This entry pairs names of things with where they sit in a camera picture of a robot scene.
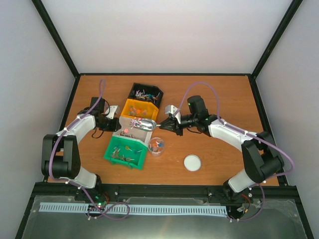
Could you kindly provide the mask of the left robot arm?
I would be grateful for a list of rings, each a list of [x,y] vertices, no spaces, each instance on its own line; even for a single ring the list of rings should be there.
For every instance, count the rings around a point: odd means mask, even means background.
[[[118,105],[109,105],[101,97],[93,97],[89,107],[79,111],[75,120],[56,134],[47,134],[42,143],[41,172],[51,179],[86,188],[92,200],[103,197],[101,179],[81,166],[78,144],[91,130],[116,132],[121,128]]]

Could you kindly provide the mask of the clear plastic cup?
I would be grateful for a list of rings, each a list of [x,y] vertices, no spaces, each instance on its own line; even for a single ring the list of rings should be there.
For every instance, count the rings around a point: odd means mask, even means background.
[[[159,137],[150,139],[148,143],[148,150],[152,156],[160,156],[164,152],[164,140]]]

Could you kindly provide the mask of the white round lid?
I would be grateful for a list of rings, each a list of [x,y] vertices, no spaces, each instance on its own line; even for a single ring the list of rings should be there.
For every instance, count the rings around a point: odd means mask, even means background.
[[[188,171],[195,172],[201,168],[201,160],[196,155],[188,155],[184,159],[184,166]]]

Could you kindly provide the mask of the green plastic bin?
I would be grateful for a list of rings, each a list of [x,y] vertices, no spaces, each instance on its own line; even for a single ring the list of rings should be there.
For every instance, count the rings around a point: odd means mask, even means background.
[[[104,154],[104,159],[113,165],[142,170],[147,151],[147,147],[138,140],[113,136]]]

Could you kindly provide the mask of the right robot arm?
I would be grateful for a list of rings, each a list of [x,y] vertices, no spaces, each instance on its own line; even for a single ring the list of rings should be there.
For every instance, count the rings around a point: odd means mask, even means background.
[[[187,103],[188,115],[181,115],[177,107],[168,105],[165,108],[168,117],[159,127],[179,136],[183,135],[185,128],[195,127],[200,133],[222,140],[242,153],[244,168],[223,184],[225,200],[235,201],[244,190],[262,183],[284,167],[282,156],[268,132],[244,131],[217,115],[211,115],[201,96],[192,96]]]

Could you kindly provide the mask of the silver metal scoop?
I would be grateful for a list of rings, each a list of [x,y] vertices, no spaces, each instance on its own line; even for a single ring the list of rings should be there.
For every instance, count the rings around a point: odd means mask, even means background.
[[[137,124],[135,128],[139,130],[147,131],[147,132],[152,132],[156,129],[157,126],[158,125],[154,120],[142,118],[137,120]]]

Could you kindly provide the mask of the white translucent plastic bin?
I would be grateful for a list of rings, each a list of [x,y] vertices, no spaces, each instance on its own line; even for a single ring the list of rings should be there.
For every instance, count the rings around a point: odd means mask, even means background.
[[[152,132],[143,131],[140,129],[133,128],[130,123],[133,118],[119,117],[119,123],[121,128],[114,132],[112,136],[121,137],[124,139],[131,139],[134,141],[141,142],[145,146],[148,145]]]

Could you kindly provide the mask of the black plastic bin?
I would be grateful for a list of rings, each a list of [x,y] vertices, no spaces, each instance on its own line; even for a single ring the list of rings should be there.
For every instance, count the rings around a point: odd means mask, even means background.
[[[163,91],[157,86],[133,83],[128,99],[149,102],[159,108],[163,95]]]

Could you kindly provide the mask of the yellow plastic bin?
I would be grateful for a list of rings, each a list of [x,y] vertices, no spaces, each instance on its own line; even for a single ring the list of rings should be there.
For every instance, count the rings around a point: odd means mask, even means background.
[[[156,120],[159,109],[151,102],[127,99],[121,116]]]

